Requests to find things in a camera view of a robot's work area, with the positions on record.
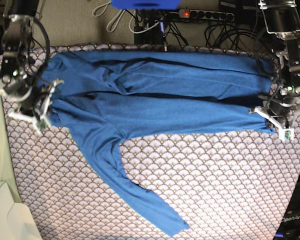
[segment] power strip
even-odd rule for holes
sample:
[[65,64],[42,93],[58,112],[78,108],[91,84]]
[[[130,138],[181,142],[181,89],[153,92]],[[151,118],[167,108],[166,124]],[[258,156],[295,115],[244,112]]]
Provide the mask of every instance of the power strip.
[[181,19],[227,21],[230,23],[235,21],[235,15],[233,13],[220,11],[179,9],[178,13]]

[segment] scalloped pattern fabric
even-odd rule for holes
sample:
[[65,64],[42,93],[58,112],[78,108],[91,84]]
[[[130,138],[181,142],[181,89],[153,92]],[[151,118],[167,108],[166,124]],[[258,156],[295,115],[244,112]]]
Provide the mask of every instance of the scalloped pattern fabric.
[[[51,52],[161,48],[102,43]],[[170,50],[250,55],[191,46]],[[45,52],[31,56],[38,67]],[[4,98],[3,107],[7,113],[16,106]],[[300,113],[293,127],[296,138],[287,143],[277,133],[256,131],[160,134],[122,143],[128,178],[157,193],[190,225],[168,237],[99,178],[67,128],[51,127],[38,136],[27,123],[6,117],[18,191],[44,240],[272,239],[300,173]]]

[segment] shirt sleeve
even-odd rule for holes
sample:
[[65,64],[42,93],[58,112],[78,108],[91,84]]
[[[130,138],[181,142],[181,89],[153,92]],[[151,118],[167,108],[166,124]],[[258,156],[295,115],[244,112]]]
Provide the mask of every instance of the shirt sleeve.
[[119,143],[120,131],[99,117],[93,102],[86,99],[91,112],[76,104],[74,98],[58,99],[53,103],[54,125],[66,126],[90,166],[136,212],[169,236],[189,225],[153,191],[128,179],[122,166]]

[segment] blue long-sleeve shirt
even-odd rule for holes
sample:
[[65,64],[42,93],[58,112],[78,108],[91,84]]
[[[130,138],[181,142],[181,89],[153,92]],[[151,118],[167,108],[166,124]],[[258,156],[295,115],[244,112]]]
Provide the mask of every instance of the blue long-sleeve shirt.
[[99,176],[128,205],[166,234],[188,224],[157,194],[130,181],[119,144],[154,134],[202,134],[253,129],[249,114],[271,81],[252,58],[221,54],[76,52],[56,55],[43,78],[62,78],[53,96],[55,126],[66,126]]

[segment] red switch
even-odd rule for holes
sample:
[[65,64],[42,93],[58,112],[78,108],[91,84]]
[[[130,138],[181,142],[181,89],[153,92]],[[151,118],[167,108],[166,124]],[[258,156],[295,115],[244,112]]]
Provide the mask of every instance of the red switch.
[[188,18],[190,16],[190,11],[184,11],[183,15],[185,18]]

